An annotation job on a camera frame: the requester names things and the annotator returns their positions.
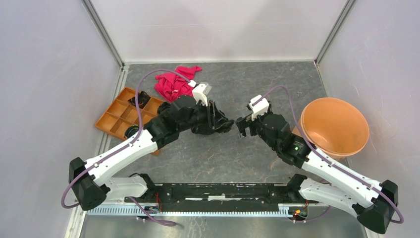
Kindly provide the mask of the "black plastic trash bag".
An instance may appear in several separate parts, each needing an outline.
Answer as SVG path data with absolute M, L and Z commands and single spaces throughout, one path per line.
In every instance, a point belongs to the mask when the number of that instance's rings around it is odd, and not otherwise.
M 191 128 L 191 132 L 200 135 L 211 135 L 214 133 L 227 133 L 232 129 L 233 119 L 229 119 L 222 111 L 211 115 L 210 119 L 205 117 Z

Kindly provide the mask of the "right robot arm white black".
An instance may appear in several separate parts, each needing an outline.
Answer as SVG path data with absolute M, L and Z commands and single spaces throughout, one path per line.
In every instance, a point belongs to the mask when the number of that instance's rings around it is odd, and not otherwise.
M 242 136 L 246 129 L 258 136 L 285 163 L 315 174 L 329 183 L 323 185 L 309 178 L 286 188 L 292 202 L 319 201 L 357 218 L 367 229 L 385 234 L 397 211 L 398 186 L 390 180 L 379 182 L 363 176 L 315 149 L 304 138 L 291 132 L 282 115 L 264 114 L 239 117 L 236 125 Z

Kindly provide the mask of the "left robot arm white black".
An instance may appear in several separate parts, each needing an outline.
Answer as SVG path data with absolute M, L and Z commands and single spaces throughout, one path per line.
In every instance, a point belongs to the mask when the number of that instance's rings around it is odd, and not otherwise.
M 163 103 L 158 116 L 152 118 L 128 139 L 109 151 L 83 161 L 77 157 L 69 163 L 69 186 L 78 205 L 89 211 L 102 204 L 118 188 L 111 178 L 137 159 L 177 140 L 179 134 L 226 133 L 234 124 L 220 111 L 215 102 L 204 105 L 192 96 L 182 95 L 173 103 Z

